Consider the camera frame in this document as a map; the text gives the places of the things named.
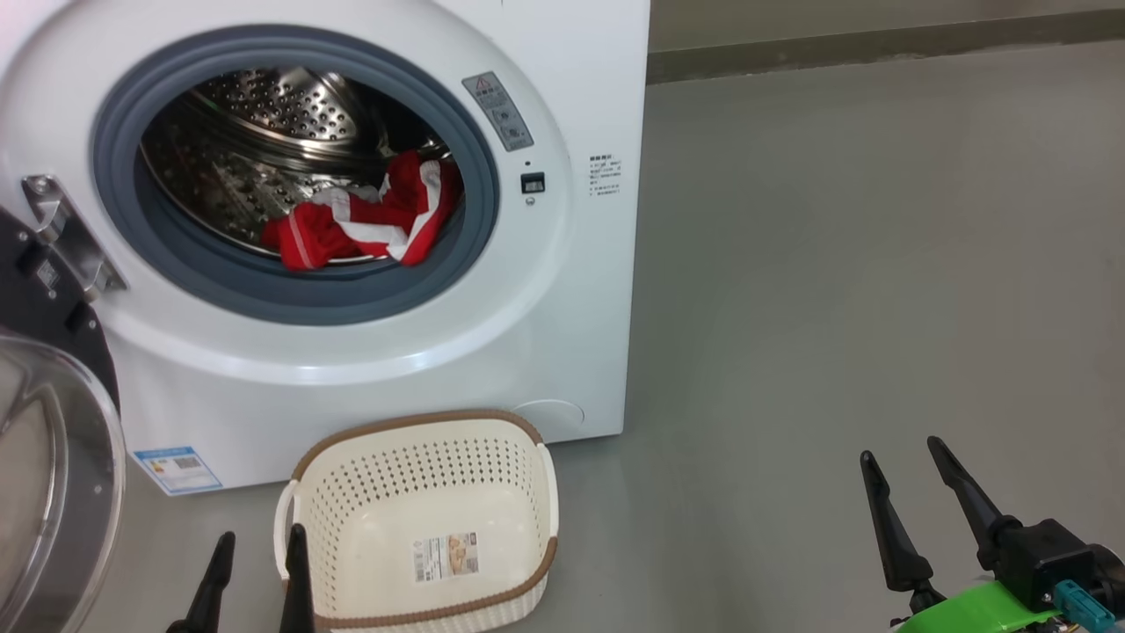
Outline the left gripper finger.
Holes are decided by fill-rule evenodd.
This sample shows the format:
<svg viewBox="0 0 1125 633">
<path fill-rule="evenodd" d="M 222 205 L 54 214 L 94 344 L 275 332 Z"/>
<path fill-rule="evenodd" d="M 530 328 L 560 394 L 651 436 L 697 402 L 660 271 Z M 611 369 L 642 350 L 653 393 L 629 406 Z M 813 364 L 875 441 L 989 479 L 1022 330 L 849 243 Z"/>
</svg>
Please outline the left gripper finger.
<svg viewBox="0 0 1125 633">
<path fill-rule="evenodd" d="M 287 581 L 279 632 L 315 632 L 307 533 L 299 522 L 295 522 L 290 528 L 285 566 L 289 580 Z"/>
<path fill-rule="evenodd" d="M 194 593 L 192 605 L 184 617 L 176 620 L 168 626 L 168 633 L 217 632 L 220 629 L 222 593 L 228 588 L 234 553 L 236 553 L 236 533 L 230 530 L 220 534 L 220 539 L 214 545 L 202 580 Z"/>
</svg>

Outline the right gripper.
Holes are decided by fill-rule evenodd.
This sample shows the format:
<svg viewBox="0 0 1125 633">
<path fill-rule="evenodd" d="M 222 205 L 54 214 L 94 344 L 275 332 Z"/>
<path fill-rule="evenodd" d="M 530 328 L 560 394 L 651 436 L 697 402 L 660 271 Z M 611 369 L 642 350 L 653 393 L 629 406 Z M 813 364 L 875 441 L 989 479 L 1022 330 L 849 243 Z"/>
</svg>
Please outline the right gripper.
<svg viewBox="0 0 1125 633">
<path fill-rule="evenodd" d="M 996 579 L 893 622 L 896 632 L 1120 632 L 1122 557 L 1084 543 L 1056 519 L 1030 527 L 1001 513 L 944 440 L 927 438 L 940 481 L 957 497 L 976 540 L 976 561 Z M 868 513 L 891 593 L 928 593 L 933 568 L 904 532 L 886 477 L 860 453 Z"/>
</svg>

